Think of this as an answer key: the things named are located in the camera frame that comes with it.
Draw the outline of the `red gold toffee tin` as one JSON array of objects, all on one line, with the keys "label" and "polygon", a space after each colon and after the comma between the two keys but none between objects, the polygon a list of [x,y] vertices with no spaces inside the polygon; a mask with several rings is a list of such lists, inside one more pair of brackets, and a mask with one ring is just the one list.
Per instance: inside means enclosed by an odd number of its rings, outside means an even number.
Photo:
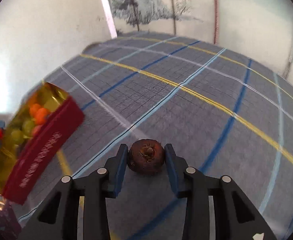
[{"label": "red gold toffee tin", "polygon": [[[48,109],[50,115],[34,137],[23,134],[23,143],[15,145],[10,134],[13,129],[22,131],[25,120],[35,121],[29,114],[29,107],[34,103]],[[84,117],[70,94],[52,83],[42,83],[21,104],[4,131],[0,145],[1,195],[14,203],[24,204],[53,156],[82,124]]]}]

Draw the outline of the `orange tangerine in tin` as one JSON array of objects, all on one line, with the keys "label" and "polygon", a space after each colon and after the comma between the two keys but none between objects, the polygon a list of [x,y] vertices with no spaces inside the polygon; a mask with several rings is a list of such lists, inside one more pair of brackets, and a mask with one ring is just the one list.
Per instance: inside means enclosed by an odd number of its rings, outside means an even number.
[{"label": "orange tangerine in tin", "polygon": [[32,118],[34,118],[35,115],[36,115],[36,113],[37,113],[37,111],[38,111],[39,109],[41,109],[41,108],[42,108],[42,106],[41,106],[40,104],[38,104],[38,103],[34,103],[34,104],[32,104],[32,105],[29,107],[29,114],[30,114],[30,116],[31,116]]}]

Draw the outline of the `dark brown passion fruit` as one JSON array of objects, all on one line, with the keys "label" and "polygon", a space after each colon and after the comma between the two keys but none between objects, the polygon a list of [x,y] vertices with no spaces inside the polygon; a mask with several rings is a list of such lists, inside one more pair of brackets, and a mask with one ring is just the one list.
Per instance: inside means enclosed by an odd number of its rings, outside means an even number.
[{"label": "dark brown passion fruit", "polygon": [[127,165],[141,175],[154,176],[161,172],[166,154],[161,143],[153,139],[135,141],[127,155]]}]

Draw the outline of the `plaid blue grey tablecloth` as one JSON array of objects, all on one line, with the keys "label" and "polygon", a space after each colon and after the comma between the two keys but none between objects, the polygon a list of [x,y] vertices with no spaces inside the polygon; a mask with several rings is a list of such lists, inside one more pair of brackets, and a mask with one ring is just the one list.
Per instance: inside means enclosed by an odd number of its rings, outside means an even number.
[{"label": "plaid blue grey tablecloth", "polygon": [[45,77],[82,109],[63,145],[83,177],[120,144],[155,139],[204,174],[226,174],[278,239],[293,233],[293,85],[244,55],[185,37],[130,33]]}]

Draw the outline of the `large orange tangerine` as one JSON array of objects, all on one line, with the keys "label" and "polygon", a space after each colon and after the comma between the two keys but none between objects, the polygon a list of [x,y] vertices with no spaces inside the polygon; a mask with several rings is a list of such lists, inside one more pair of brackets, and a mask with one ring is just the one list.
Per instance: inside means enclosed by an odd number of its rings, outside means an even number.
[{"label": "large orange tangerine", "polygon": [[47,121],[50,111],[44,107],[40,108],[35,114],[35,124],[42,125]]}]

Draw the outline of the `green round fruit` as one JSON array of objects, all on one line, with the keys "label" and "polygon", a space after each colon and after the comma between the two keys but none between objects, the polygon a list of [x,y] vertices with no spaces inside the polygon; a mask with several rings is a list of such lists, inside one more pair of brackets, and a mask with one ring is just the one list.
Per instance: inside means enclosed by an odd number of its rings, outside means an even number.
[{"label": "green round fruit", "polygon": [[35,123],[32,119],[25,120],[22,125],[22,131],[24,135],[26,135],[27,137],[31,137],[34,127]]}]

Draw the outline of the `green fruit in tin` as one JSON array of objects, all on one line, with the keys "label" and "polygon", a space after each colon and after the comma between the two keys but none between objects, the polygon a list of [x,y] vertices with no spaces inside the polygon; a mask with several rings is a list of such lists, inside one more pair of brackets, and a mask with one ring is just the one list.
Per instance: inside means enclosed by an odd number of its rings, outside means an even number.
[{"label": "green fruit in tin", "polygon": [[24,141],[24,135],[20,129],[13,129],[10,136],[11,136],[12,142],[15,145],[21,145]]}]

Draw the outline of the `red tomato fruit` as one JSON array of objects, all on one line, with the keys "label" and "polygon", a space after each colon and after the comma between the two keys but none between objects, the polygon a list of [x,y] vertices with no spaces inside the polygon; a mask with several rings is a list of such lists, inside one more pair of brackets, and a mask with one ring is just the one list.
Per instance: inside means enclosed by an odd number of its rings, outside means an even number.
[{"label": "red tomato fruit", "polygon": [[42,125],[35,126],[32,130],[32,134],[31,134],[32,137],[34,137],[37,134],[37,132],[39,132],[41,130],[41,128],[42,128]]}]

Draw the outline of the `painted folding screen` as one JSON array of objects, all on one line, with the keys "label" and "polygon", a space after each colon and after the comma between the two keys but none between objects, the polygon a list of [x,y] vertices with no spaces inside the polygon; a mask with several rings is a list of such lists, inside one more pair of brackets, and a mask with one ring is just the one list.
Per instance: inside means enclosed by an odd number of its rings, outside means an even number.
[{"label": "painted folding screen", "polygon": [[194,37],[251,57],[293,84],[291,0],[108,0],[120,31]]}]

